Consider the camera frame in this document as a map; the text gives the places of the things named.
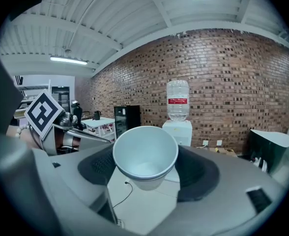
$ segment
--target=ceiling light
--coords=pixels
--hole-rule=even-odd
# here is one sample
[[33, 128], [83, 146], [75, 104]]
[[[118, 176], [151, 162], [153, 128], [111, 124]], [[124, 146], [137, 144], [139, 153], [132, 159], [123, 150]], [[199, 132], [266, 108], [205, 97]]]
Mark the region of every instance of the ceiling light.
[[52, 61], [62, 61], [62, 62], [68, 62], [68, 63], [75, 63], [75, 64], [81, 64], [86, 65], [87, 62], [79, 60], [79, 59], [71, 59], [71, 58], [63, 58], [58, 56], [51, 56]]

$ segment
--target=water bottle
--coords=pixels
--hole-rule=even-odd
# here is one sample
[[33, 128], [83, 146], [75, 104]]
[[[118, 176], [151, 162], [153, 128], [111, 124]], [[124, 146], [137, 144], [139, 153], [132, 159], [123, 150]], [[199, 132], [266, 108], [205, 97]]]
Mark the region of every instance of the water bottle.
[[171, 120], [184, 121], [189, 115], [189, 86], [187, 81], [170, 81], [166, 88], [168, 115]]

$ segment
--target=white ceiling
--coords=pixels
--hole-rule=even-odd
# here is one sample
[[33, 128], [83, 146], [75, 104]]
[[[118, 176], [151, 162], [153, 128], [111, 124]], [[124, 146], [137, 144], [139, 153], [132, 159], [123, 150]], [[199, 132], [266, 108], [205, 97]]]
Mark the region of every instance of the white ceiling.
[[[92, 77], [152, 40], [206, 28], [253, 32], [289, 48], [289, 31], [267, 0], [42, 0], [4, 24], [0, 58], [12, 75]], [[51, 55], [88, 65], [56, 63]]]

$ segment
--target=white table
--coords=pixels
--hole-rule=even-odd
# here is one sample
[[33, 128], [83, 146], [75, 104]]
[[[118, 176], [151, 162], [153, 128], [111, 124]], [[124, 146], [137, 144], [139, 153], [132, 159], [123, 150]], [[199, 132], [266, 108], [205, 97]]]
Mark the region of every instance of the white table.
[[[114, 134], [116, 141], [115, 119], [100, 117], [100, 120], [88, 119], [82, 120], [81, 122], [84, 123], [87, 127], [97, 128], [99, 133], [94, 135], [106, 138]], [[102, 128], [102, 126], [104, 125], [106, 125], [109, 128], [110, 132], [105, 132], [105, 130]]]

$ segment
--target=black mini fridge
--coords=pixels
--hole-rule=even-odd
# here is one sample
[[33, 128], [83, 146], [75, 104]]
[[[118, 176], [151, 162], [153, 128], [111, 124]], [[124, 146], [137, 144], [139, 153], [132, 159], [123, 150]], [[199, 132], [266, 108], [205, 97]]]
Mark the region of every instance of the black mini fridge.
[[134, 127], [139, 127], [140, 106], [114, 107], [116, 137]]

